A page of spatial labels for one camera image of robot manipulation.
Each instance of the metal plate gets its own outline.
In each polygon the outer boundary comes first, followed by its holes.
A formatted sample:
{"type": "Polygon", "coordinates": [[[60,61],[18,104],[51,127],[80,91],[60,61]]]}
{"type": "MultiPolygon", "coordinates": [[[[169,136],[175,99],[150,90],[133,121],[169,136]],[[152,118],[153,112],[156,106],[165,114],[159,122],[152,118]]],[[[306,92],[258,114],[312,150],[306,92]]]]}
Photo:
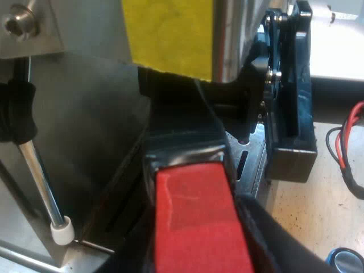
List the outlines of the metal plate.
{"type": "Polygon", "coordinates": [[[0,28],[0,59],[31,56],[63,51],[55,17],[49,0],[1,0],[0,18],[10,12],[13,4],[28,7],[37,17],[39,34],[23,42],[17,42],[0,28]]]}

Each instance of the metal bolt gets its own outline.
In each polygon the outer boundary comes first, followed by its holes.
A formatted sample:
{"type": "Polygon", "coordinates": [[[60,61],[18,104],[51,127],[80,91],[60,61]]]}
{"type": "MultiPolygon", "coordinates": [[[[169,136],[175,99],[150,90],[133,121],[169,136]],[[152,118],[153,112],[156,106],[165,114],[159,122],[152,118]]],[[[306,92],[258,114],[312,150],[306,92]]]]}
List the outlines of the metal bolt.
{"type": "Polygon", "coordinates": [[[278,24],[283,24],[288,20],[288,15],[286,13],[282,13],[278,16],[278,24]]]}
{"type": "Polygon", "coordinates": [[[312,13],[310,13],[309,11],[301,11],[300,16],[301,17],[311,17],[312,13]]]}
{"type": "Polygon", "coordinates": [[[272,78],[273,78],[273,70],[268,65],[267,74],[266,74],[266,84],[271,84],[272,83],[272,78]]]}
{"type": "Polygon", "coordinates": [[[280,79],[282,78],[282,72],[281,71],[277,71],[275,72],[275,81],[280,81],[280,79]]]}
{"type": "Polygon", "coordinates": [[[38,23],[34,14],[23,5],[12,5],[10,13],[2,17],[5,33],[22,42],[38,34],[38,23]]]}
{"type": "Polygon", "coordinates": [[[266,24],[267,27],[269,27],[270,23],[271,23],[271,16],[267,15],[265,24],[266,24]]]}

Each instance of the red wire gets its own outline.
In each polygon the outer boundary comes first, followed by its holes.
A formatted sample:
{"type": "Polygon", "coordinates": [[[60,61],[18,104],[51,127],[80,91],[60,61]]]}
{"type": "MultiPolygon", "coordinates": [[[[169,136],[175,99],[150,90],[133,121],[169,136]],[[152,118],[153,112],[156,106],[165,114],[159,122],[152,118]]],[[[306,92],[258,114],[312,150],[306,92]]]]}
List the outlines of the red wire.
{"type": "Polygon", "coordinates": [[[353,124],[356,123],[356,121],[359,120],[357,117],[357,114],[360,113],[361,108],[364,107],[364,101],[361,101],[357,103],[354,108],[351,110],[348,123],[346,125],[346,132],[345,132],[345,148],[348,150],[348,144],[349,144],[349,136],[351,132],[351,128],[353,127],[353,124]]]}
{"type": "MultiPolygon", "coordinates": [[[[346,132],[345,132],[346,133],[345,134],[345,149],[346,150],[348,150],[349,135],[350,135],[350,132],[351,132],[351,128],[353,127],[353,124],[356,123],[360,119],[360,117],[356,117],[356,115],[360,112],[361,107],[363,107],[363,106],[364,106],[364,101],[359,102],[358,104],[356,104],[354,106],[354,108],[350,112],[348,123],[346,124],[346,132]]],[[[341,151],[340,151],[341,133],[342,132],[340,131],[336,136],[335,149],[336,149],[337,157],[339,159],[340,167],[342,169],[345,169],[345,163],[344,163],[344,160],[342,158],[341,151]]]]}
{"type": "Polygon", "coordinates": [[[341,131],[336,136],[336,139],[335,139],[335,149],[336,149],[337,157],[339,159],[340,167],[342,169],[345,169],[345,163],[344,163],[344,160],[342,159],[342,155],[341,155],[341,152],[340,152],[340,144],[339,144],[340,143],[340,135],[341,135],[341,131]]]}

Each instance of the black bracket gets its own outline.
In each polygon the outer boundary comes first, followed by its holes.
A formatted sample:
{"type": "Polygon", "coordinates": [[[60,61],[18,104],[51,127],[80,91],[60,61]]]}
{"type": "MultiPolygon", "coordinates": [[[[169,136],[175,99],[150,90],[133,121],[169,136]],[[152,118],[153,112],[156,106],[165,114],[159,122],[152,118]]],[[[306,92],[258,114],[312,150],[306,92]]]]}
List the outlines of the black bracket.
{"type": "Polygon", "coordinates": [[[306,182],[317,156],[309,72],[312,10],[298,2],[287,21],[276,10],[267,13],[270,70],[264,90],[269,179],[306,182]],[[277,72],[282,73],[280,81],[277,72]]]}

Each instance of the screw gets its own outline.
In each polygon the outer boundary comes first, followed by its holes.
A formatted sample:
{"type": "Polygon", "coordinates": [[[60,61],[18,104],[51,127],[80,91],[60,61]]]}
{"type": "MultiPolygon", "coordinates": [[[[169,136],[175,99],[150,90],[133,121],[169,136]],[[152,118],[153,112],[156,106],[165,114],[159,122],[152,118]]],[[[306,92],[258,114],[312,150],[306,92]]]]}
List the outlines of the screw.
{"type": "Polygon", "coordinates": [[[267,15],[265,23],[266,23],[266,26],[269,27],[269,25],[271,23],[271,16],[270,15],[267,15]]]}
{"type": "Polygon", "coordinates": [[[282,72],[281,71],[275,72],[275,81],[280,81],[280,78],[282,78],[282,72]]]}
{"type": "Polygon", "coordinates": [[[5,33],[22,42],[38,34],[38,23],[34,14],[23,5],[12,5],[10,13],[2,17],[5,33]]]}
{"type": "Polygon", "coordinates": [[[266,74],[266,84],[271,84],[272,83],[272,78],[273,78],[273,70],[268,65],[267,74],[266,74]]]}

